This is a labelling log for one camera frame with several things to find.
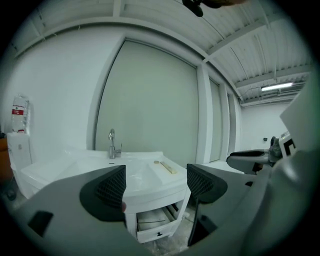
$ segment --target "frosted glass panel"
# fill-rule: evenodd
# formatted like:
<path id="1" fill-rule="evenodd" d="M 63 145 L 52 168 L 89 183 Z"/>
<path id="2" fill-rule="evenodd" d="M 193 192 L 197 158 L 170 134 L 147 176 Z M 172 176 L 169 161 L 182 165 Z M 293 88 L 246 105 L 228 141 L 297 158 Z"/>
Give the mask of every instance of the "frosted glass panel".
<path id="1" fill-rule="evenodd" d="M 212 146 L 210 162 L 220 159 L 222 145 L 222 110 L 219 87 L 210 80 L 213 110 Z"/>
<path id="2" fill-rule="evenodd" d="M 229 136 L 228 155 L 235 152 L 235 146 L 236 146 L 236 107 L 235 107 L 235 102 L 233 97 L 234 97 L 233 95 L 228 95 L 229 119 L 230 119 L 230 136 Z"/>
<path id="3" fill-rule="evenodd" d="M 163 154 L 195 163 L 198 139 L 196 69 L 161 50 L 126 41 L 108 76 L 98 113 L 95 149 Z"/>

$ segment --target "chrome faucet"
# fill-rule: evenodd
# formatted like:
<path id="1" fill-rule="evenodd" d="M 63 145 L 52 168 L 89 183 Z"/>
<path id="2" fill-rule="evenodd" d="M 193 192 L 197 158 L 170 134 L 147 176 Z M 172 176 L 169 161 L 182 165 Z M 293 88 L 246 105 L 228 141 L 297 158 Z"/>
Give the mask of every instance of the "chrome faucet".
<path id="1" fill-rule="evenodd" d="M 121 143 L 121 149 L 116 150 L 114 129 L 111 129 L 109 132 L 109 140 L 111 141 L 111 146 L 109 148 L 109 158 L 115 159 L 116 157 L 121 157 L 122 143 Z"/>

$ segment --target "sink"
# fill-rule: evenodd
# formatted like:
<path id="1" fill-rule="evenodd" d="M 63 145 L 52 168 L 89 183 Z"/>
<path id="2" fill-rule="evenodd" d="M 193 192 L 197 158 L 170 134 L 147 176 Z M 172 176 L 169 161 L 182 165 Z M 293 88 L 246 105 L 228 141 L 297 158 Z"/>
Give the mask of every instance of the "sink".
<path id="1" fill-rule="evenodd" d="M 177 173 L 171 174 L 155 161 L 166 162 Z M 187 170 L 166 158 L 162 152 L 123 152 L 121 157 L 109 159 L 105 151 L 77 149 L 65 151 L 49 162 L 35 163 L 22 169 L 24 196 L 30 198 L 54 181 L 120 165 L 126 166 L 123 201 L 127 206 L 163 198 L 186 188 Z"/>
<path id="2" fill-rule="evenodd" d="M 135 158 L 101 158 L 85 157 L 77 160 L 65 171 L 59 174 L 55 180 L 72 177 L 79 174 L 92 172 L 98 169 L 125 165 L 126 190 L 124 195 L 132 192 L 143 191 L 162 185 L 161 179 L 154 170 L 142 159 Z"/>

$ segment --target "fluorescent light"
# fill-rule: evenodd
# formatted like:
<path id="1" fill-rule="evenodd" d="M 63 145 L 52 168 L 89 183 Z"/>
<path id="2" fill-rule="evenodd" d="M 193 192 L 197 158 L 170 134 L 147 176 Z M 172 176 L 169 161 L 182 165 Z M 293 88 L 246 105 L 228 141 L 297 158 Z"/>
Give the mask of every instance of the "fluorescent light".
<path id="1" fill-rule="evenodd" d="M 267 87 L 262 87 L 261 91 L 270 91 L 270 90 L 275 90 L 275 89 L 280 89 L 280 88 L 285 88 L 285 87 L 290 87 L 293 85 L 293 82 L 288 82 L 288 83 L 282 83 L 282 84 L 277 84 L 277 85 L 272 85 L 272 86 L 267 86 Z"/>

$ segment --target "water bottle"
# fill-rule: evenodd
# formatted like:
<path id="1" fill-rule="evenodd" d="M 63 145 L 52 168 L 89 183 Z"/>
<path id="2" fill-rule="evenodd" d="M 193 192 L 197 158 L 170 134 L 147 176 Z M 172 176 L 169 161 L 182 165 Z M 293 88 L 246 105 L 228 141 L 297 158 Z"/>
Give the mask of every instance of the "water bottle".
<path id="1" fill-rule="evenodd" d="M 13 132 L 26 132 L 28 104 L 29 101 L 26 97 L 21 95 L 14 97 L 11 112 L 11 125 Z"/>

